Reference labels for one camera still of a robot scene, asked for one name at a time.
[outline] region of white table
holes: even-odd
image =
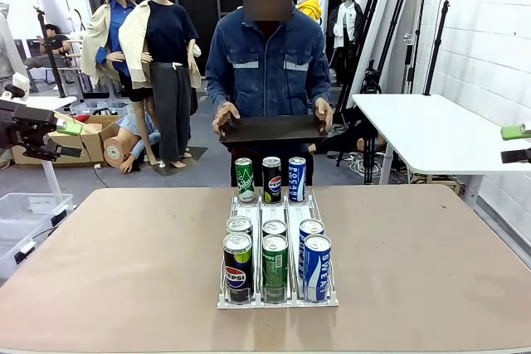
[[[77,98],[72,95],[66,96],[64,99],[51,95],[30,95],[26,101],[20,99],[13,99],[12,101],[32,108],[55,111],[56,109],[72,104],[77,101]]]
[[[470,176],[465,202],[473,207],[485,174],[531,173],[530,163],[501,162],[500,153],[531,147],[504,141],[500,127],[440,95],[353,95],[387,141],[380,184],[387,184],[392,152],[422,174]]]

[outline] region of blue jacket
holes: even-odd
[[[302,115],[308,99],[329,101],[330,74],[319,24],[294,8],[268,39],[240,8],[217,24],[207,63],[216,109],[229,100],[242,118]]]

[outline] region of soda can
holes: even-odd
[[[324,234],[324,224],[317,219],[306,219],[299,226],[299,276],[304,277],[304,241],[308,235]]]
[[[249,217],[233,216],[227,220],[227,233],[243,232],[248,234],[252,239],[252,221]]]
[[[288,227],[282,220],[269,220],[262,226],[262,236],[282,235],[286,236]]]
[[[238,198],[242,202],[255,200],[255,178],[252,174],[252,161],[249,158],[239,158],[234,162],[236,181],[238,182]]]
[[[288,164],[290,200],[302,202],[306,195],[306,159],[291,158]]]
[[[253,284],[252,239],[248,234],[233,232],[223,240],[225,282],[234,303],[251,301]]]
[[[277,203],[282,198],[282,175],[280,158],[268,157],[262,161],[264,174],[264,202]]]
[[[304,299],[322,302],[329,286],[332,242],[326,235],[312,234],[306,237],[304,245]]]
[[[268,235],[262,241],[262,275],[266,302],[284,302],[288,291],[288,240],[284,236]]]

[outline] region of man in blue jacket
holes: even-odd
[[[311,18],[291,0],[244,0],[244,7],[217,24],[207,63],[207,91],[216,107],[214,132],[231,117],[303,115],[308,101],[315,115],[332,124],[330,76],[324,36]],[[306,159],[306,183],[313,183],[314,163],[307,146],[276,144],[232,150],[231,184],[236,185],[234,161],[253,161],[256,185],[262,183],[261,161],[277,156],[287,178],[287,160]]]

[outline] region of hand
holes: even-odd
[[[216,114],[216,118],[214,118],[214,121],[212,122],[212,127],[214,128],[215,134],[217,134],[218,136],[221,135],[222,137],[225,137],[225,132],[223,131],[222,126],[229,121],[231,115],[234,116],[236,119],[240,118],[240,113],[238,112],[234,104],[227,101],[219,108]]]
[[[131,173],[131,170],[133,169],[133,161],[134,156],[129,155],[129,158],[127,158],[126,161],[123,161],[122,164],[119,166],[119,172],[122,174]]]
[[[110,53],[107,55],[107,61],[124,62],[125,61],[124,53],[122,53],[121,51],[115,51],[114,53]]]
[[[188,57],[188,69],[192,73],[192,75],[199,75],[199,68],[197,68],[197,63],[194,60],[193,56]]]
[[[144,64],[148,64],[149,62],[153,61],[153,57],[148,52],[144,52],[140,56],[140,60],[142,60]]]
[[[330,104],[327,103],[325,99],[317,99],[317,101],[315,101],[315,116],[318,120],[324,122],[321,132],[328,132],[332,127],[334,111],[330,108]]]

